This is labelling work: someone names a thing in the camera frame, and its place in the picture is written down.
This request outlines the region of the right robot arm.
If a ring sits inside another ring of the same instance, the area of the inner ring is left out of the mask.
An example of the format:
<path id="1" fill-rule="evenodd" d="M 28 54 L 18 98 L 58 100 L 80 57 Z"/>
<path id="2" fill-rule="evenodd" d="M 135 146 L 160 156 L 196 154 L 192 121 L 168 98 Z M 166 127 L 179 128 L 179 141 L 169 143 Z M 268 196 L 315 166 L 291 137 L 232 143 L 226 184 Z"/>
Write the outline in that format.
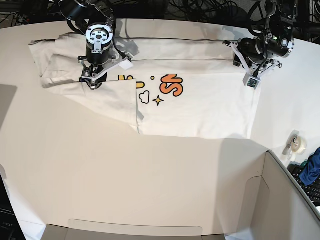
<path id="1" fill-rule="evenodd" d="M 79 81 L 96 90 L 107 81 L 103 65 L 111 59 L 109 52 L 114 38 L 112 4 L 108 0 L 60 0 L 58 6 L 69 28 L 85 36 L 85 55 L 78 57 L 82 65 Z"/>

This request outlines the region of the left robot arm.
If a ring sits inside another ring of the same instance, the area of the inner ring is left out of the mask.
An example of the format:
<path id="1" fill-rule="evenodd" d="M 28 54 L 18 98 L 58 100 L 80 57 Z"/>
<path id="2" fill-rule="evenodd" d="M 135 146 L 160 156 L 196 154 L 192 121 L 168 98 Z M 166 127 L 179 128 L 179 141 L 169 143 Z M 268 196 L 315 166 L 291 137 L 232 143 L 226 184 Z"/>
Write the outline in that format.
<path id="1" fill-rule="evenodd" d="M 253 13 L 259 10 L 261 20 L 253 21 Z M 297 4 L 294 0 L 266 0 L 262 12 L 261 1 L 256 0 L 247 14 L 247 28 L 254 38 L 237 42 L 237 50 L 250 68 L 264 68 L 274 57 L 286 58 L 294 46 L 294 20 Z"/>

